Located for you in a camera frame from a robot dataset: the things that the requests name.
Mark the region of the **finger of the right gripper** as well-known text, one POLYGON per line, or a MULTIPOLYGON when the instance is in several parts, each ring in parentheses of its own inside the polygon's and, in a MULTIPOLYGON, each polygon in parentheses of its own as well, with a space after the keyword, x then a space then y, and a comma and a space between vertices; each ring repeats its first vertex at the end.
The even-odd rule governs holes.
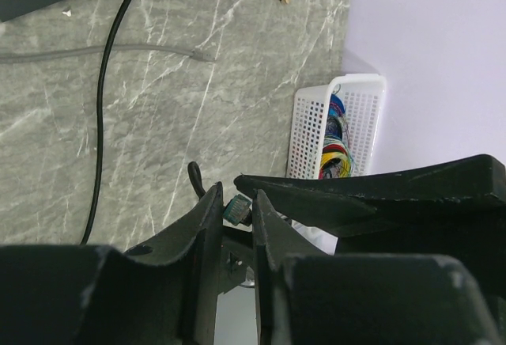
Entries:
POLYGON ((234 184, 250 198, 264 191, 277 212, 336 237, 461 222, 505 206, 505 167, 487 154, 349 178, 240 175, 234 184))

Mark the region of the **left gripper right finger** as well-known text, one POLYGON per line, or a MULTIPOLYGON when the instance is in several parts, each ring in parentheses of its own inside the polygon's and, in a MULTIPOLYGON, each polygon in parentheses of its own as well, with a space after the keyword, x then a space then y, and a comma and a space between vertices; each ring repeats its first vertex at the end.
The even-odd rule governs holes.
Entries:
POLYGON ((329 256, 253 198, 261 344, 500 344, 476 278, 442 255, 329 256))

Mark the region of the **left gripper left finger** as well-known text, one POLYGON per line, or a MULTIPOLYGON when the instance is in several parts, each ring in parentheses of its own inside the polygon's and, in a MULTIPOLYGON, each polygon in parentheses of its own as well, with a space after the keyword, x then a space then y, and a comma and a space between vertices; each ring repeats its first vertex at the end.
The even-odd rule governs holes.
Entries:
POLYGON ((211 344, 223 189, 120 252, 109 245, 4 245, 4 344, 211 344))

